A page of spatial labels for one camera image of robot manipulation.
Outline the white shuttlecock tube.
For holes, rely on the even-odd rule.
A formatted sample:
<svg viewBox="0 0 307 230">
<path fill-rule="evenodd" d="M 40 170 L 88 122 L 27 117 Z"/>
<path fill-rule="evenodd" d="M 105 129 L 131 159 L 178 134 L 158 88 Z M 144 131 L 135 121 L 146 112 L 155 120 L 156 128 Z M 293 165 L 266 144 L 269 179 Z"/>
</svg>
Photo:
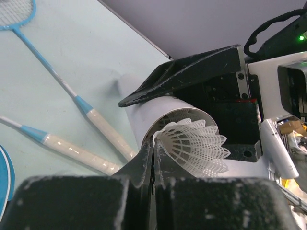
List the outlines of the white shuttlecock tube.
<svg viewBox="0 0 307 230">
<path fill-rule="evenodd" d="M 147 137 L 170 122 L 190 118 L 192 121 L 205 120 L 206 126 L 216 125 L 208 113 L 174 96 L 162 96 L 131 105 L 125 107 L 125 112 L 138 148 Z"/>
</svg>

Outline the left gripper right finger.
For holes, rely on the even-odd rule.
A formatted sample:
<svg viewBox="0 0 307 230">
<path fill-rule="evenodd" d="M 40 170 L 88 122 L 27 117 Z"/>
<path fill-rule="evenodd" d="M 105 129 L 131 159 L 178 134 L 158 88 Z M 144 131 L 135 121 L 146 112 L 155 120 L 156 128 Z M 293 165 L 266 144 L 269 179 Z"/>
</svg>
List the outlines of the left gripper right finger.
<svg viewBox="0 0 307 230">
<path fill-rule="evenodd" d="M 153 152 L 156 186 L 167 186 L 171 178 L 195 178 L 167 154 L 160 140 L 155 140 Z"/>
</svg>

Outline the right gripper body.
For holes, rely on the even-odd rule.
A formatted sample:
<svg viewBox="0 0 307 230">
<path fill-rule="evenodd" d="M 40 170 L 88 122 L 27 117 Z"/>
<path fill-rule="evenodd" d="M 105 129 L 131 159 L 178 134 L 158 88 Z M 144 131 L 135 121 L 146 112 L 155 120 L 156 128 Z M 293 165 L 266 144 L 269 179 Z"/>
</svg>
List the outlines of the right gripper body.
<svg viewBox="0 0 307 230">
<path fill-rule="evenodd" d="M 174 96 L 208 113 L 227 140 L 229 160 L 257 162 L 263 155 L 259 123 L 263 120 L 257 75 L 249 75 L 249 93 L 238 88 L 236 74 L 214 77 L 174 92 Z"/>
</svg>

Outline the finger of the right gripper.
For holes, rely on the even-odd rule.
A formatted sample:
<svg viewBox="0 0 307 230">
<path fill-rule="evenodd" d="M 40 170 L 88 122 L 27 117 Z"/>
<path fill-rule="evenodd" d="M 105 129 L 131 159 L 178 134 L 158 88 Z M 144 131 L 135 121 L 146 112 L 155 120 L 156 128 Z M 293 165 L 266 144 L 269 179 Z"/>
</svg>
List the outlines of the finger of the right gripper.
<svg viewBox="0 0 307 230">
<path fill-rule="evenodd" d="M 243 69 L 243 61 L 242 46 L 236 44 L 165 62 L 157 66 L 118 106 L 143 103 L 217 76 L 239 72 Z"/>
</svg>

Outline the white shuttlecock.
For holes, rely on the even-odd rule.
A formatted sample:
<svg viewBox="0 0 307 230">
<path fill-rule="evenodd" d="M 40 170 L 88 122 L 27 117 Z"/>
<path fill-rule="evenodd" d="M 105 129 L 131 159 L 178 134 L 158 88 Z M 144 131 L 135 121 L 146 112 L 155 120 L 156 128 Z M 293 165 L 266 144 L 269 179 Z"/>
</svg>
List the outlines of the white shuttlecock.
<svg viewBox="0 0 307 230">
<path fill-rule="evenodd" d="M 224 159 L 231 152 L 223 147 L 227 137 L 203 119 L 170 122 L 153 134 L 153 141 L 160 141 L 167 155 L 195 177 L 212 178 L 228 171 Z"/>
</svg>

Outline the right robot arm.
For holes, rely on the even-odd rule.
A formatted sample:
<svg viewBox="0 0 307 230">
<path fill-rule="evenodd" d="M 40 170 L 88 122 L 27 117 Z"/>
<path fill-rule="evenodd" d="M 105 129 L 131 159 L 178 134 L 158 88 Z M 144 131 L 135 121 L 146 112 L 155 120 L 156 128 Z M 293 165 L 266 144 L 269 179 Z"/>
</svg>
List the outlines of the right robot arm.
<svg viewBox="0 0 307 230">
<path fill-rule="evenodd" d="M 173 95 L 207 112 L 227 137 L 230 159 L 262 156 L 259 123 L 307 118 L 307 11 L 268 20 L 244 46 L 232 45 L 159 65 L 119 107 Z"/>
</svg>

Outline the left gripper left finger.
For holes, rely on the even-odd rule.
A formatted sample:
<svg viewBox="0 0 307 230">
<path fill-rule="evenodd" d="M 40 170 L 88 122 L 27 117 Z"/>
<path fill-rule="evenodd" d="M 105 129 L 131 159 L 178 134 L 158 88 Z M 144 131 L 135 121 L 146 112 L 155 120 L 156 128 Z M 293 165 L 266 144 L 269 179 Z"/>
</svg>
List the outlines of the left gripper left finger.
<svg viewBox="0 0 307 230">
<path fill-rule="evenodd" d="M 153 164 L 153 142 L 145 141 L 138 154 L 124 165 L 114 176 L 127 176 L 135 187 L 149 185 Z"/>
</svg>

